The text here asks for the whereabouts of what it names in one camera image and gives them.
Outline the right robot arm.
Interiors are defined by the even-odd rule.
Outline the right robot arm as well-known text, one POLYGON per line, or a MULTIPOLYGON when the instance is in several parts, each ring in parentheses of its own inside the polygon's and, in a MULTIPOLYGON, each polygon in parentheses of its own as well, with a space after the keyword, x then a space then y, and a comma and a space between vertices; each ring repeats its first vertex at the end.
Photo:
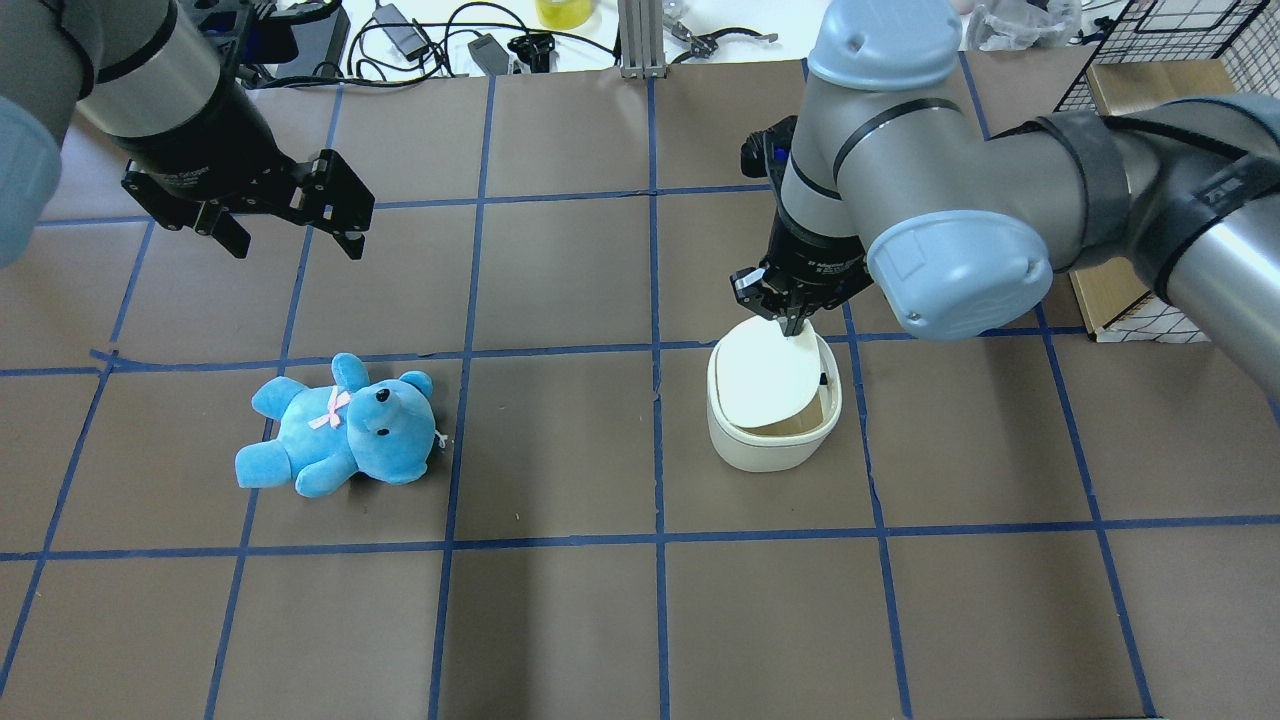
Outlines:
POLYGON ((982 138, 952 99, 946 1, 833 1, 803 106, 742 145, 776 200, 739 305, 800 332, 872 284, 919 340, 1030 311, 1056 273, 1125 258, 1268 396, 1279 387, 1277 100, 1183 97, 982 138))

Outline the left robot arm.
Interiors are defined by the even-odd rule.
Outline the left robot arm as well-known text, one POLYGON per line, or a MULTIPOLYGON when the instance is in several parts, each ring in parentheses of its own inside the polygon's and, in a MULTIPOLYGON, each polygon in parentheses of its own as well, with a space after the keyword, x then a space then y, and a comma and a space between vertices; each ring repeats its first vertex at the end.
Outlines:
POLYGON ((122 188, 161 227, 246 258, 242 215, 312 227, 364 255, 374 196, 346 159, 296 161, 178 1, 3 4, 3 265, 61 178, 74 115, 127 156, 122 188))

